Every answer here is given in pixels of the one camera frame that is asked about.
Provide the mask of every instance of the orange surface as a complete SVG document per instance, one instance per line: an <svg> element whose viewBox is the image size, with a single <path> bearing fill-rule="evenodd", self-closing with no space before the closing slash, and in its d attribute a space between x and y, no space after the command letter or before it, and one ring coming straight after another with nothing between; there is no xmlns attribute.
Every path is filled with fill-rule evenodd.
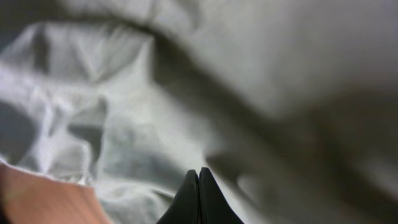
<svg viewBox="0 0 398 224"><path fill-rule="evenodd" d="M0 165L0 196L12 224L110 224L94 190Z"/></svg>

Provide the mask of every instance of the fabric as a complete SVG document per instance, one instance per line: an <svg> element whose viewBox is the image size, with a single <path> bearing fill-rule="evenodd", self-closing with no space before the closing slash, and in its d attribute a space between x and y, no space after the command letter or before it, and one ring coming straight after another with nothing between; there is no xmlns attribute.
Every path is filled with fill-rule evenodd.
<svg viewBox="0 0 398 224"><path fill-rule="evenodd" d="M395 223L390 0L2 0L0 155L155 223L209 166L244 223Z"/></svg>

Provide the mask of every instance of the wrinkled sheet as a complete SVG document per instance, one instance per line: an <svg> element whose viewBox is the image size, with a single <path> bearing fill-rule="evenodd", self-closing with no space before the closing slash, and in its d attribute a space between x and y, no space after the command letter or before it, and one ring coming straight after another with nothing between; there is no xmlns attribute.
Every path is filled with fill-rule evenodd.
<svg viewBox="0 0 398 224"><path fill-rule="evenodd" d="M208 166L244 223L394 223L390 0L2 0L0 155L155 223Z"/></svg>

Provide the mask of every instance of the white fabric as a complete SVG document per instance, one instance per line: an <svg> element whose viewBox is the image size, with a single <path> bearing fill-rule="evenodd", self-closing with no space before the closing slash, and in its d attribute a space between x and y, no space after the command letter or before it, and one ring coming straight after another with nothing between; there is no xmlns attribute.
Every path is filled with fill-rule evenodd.
<svg viewBox="0 0 398 224"><path fill-rule="evenodd" d="M1 160L114 223L155 223L201 166L244 223L391 222L396 7L1 1Z"/></svg>

